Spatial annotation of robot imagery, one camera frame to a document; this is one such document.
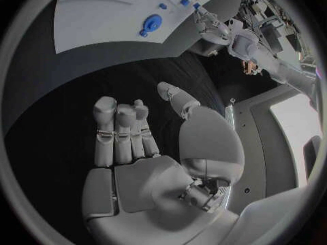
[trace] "white surface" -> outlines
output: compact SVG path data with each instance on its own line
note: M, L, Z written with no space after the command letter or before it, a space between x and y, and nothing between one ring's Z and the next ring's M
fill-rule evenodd
M180 0L58 0L54 14L56 52L111 41L163 43L193 13L194 2L184 7ZM168 8L159 8L165 3ZM161 27L144 38L139 35L144 20L153 14L162 17Z
M313 136L322 137L318 113L310 106L310 100L304 94L298 94L277 103L270 107L270 111L289 144L298 186L304 186L307 180L303 147Z

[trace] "white panel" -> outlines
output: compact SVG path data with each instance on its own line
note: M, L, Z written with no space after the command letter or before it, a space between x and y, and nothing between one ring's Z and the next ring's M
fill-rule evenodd
M163 43L193 12L193 3L209 0L190 0L188 6L180 0L58 0L54 14L54 44L56 52L75 47L111 41L145 41ZM168 8L159 8L165 3ZM161 27L139 35L144 20L158 14Z
M298 186L304 186L307 180L303 147L313 136L322 137L318 113L310 106L310 99L304 94L277 103L270 107L270 111L282 129L292 152Z

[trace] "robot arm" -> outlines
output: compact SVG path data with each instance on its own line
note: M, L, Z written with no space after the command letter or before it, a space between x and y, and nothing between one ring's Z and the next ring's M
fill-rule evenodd
M229 25L216 19L216 16L195 4L195 24L201 37L214 44L228 46L228 53L243 61L252 61L259 69L265 69L271 78L287 83L306 94L313 103L316 101L315 80L300 70L278 59L269 48L263 45L259 37L251 30L243 29L243 23L231 19Z

